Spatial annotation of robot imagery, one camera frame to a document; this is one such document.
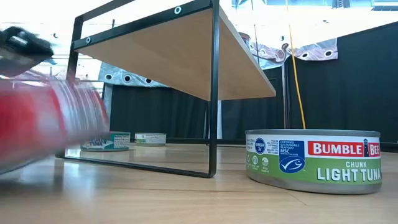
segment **wooden floor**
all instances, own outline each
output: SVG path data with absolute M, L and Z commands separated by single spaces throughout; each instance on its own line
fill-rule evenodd
M 176 166 L 192 159 L 189 147 L 180 153 L 150 155 Z M 212 179 L 49 157 L 0 176 L 0 223 L 398 223 L 398 154 L 382 154 L 380 192 L 350 196 L 252 181 L 245 174 L 244 153 L 244 148 L 220 147 L 219 171 Z

